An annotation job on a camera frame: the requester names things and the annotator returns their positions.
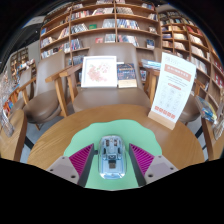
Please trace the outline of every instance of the floor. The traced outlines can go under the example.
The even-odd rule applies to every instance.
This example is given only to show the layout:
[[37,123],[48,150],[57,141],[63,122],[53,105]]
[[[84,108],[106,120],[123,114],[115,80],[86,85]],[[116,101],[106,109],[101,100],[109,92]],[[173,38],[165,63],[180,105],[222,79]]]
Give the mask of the floor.
[[[69,115],[74,113],[74,110],[73,110],[73,107],[72,107],[71,103],[68,104],[68,113],[69,113]],[[63,117],[56,117],[53,120],[43,124],[41,126],[40,131],[38,131],[33,124],[28,123],[27,137],[30,139],[31,142],[33,142],[33,144],[35,144],[36,141],[40,138],[40,136],[46,130],[48,130],[51,126],[53,126],[55,123],[57,123],[61,119],[63,119]],[[198,131],[198,129],[201,127],[201,117],[199,117],[194,122],[189,122],[187,127],[193,132],[193,134],[195,134]],[[203,148],[205,146],[205,138],[204,138],[203,133],[199,136],[198,141],[201,144],[201,147]],[[204,153],[204,157],[205,157],[205,161],[206,161],[208,159],[208,153],[207,153],[207,148],[206,147],[203,149],[203,153]],[[29,154],[30,154],[30,149],[26,145],[24,145],[20,162],[27,163],[27,159],[28,159]]]

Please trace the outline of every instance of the picture frame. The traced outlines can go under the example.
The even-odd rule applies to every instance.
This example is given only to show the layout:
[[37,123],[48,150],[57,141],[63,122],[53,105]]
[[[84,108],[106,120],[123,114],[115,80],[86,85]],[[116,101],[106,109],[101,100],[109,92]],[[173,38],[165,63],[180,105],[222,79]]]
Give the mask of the picture frame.
[[83,60],[82,88],[117,87],[117,57],[87,56]]

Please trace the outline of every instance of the wooden table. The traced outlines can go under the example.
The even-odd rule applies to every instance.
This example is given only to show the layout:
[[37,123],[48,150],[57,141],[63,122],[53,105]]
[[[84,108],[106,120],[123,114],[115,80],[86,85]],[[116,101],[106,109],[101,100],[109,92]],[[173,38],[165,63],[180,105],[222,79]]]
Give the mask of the wooden table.
[[203,118],[201,119],[201,123],[208,151],[208,160],[219,159],[224,148],[224,131],[218,140],[216,140],[213,134],[212,123]]
[[11,137],[7,137],[0,125],[0,157],[19,162],[26,137],[27,118],[23,110],[17,110],[9,120],[14,132]]
[[197,138],[184,124],[178,121],[171,131],[148,118],[148,113],[149,109],[142,106],[120,104],[96,107],[72,114],[53,125],[38,139],[27,163],[46,170],[63,155],[78,131],[92,123],[118,119],[135,120],[152,130],[163,155],[178,169],[204,162],[202,148]]

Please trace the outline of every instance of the green mat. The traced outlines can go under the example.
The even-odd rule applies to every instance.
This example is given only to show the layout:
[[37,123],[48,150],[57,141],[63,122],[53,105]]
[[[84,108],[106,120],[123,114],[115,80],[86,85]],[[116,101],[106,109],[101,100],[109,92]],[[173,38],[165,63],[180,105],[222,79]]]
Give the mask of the green mat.
[[119,135],[124,140],[127,158],[127,172],[121,179],[103,179],[98,172],[98,155],[95,155],[93,157],[89,177],[85,187],[101,190],[137,188],[138,183],[135,178],[134,169],[128,152],[129,143],[148,151],[154,156],[161,155],[162,150],[156,141],[154,133],[136,121],[115,120],[111,122],[93,123],[73,136],[70,145],[64,152],[64,156],[69,157],[92,143],[94,143],[94,149],[98,150],[100,139],[105,135]]

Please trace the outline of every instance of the white sign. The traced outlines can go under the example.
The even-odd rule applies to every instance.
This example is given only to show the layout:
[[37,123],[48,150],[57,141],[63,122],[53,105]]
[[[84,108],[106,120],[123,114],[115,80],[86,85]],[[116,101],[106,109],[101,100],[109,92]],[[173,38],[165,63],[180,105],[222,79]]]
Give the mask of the white sign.
[[84,57],[81,87],[117,87],[117,57]]
[[195,74],[193,63],[163,52],[151,111],[176,123],[189,98]]
[[27,27],[27,26],[30,26],[30,25],[33,25],[33,24],[38,24],[38,23],[43,23],[44,21],[44,18],[46,16],[37,16],[37,17],[34,17],[33,19],[31,19],[29,22],[27,22],[24,26],[24,27]]

